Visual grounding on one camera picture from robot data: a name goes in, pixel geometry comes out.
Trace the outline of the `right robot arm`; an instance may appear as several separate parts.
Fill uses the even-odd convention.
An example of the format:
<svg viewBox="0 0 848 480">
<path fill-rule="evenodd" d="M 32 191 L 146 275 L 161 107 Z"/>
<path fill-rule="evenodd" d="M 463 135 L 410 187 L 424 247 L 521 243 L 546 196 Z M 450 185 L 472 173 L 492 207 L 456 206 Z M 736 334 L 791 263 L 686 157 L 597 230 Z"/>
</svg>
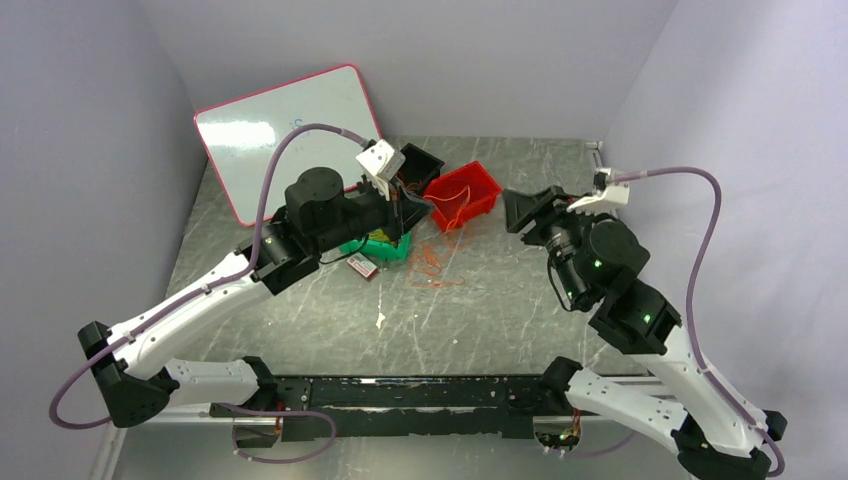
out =
<svg viewBox="0 0 848 480">
<path fill-rule="evenodd" d="M 619 385 L 559 357 L 542 374 L 539 398 L 550 413 L 595 413 L 671 451 L 698 479 L 767 479 L 781 475 L 778 449 L 786 426 L 729 386 L 697 347 L 694 330 L 664 295 L 639 275 L 649 260 L 630 228 L 607 214 L 581 214 L 558 187 L 502 195 L 506 228 L 548 255 L 549 281 L 567 311 L 590 314 L 590 326 L 620 353 L 647 368 L 671 392 L 664 401 Z"/>
</svg>

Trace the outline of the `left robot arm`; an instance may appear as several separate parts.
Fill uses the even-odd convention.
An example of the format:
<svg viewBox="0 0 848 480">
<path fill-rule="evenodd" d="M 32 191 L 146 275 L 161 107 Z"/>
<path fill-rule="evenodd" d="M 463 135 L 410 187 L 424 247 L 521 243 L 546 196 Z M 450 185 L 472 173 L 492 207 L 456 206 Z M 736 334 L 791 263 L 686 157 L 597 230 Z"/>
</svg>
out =
<svg viewBox="0 0 848 480">
<path fill-rule="evenodd" d="M 273 409 L 277 386 L 257 357 L 189 362 L 177 353 L 205 328 L 270 299 L 320 267 L 323 253 L 375 230 L 403 236 L 433 210 L 431 202 L 392 181 L 383 195 L 367 181 L 347 194 L 327 167 L 302 173 L 285 204 L 247 241 L 190 286 L 139 317 L 78 333 L 111 422 L 128 428 L 167 407 L 219 403 L 261 416 Z"/>
</svg>

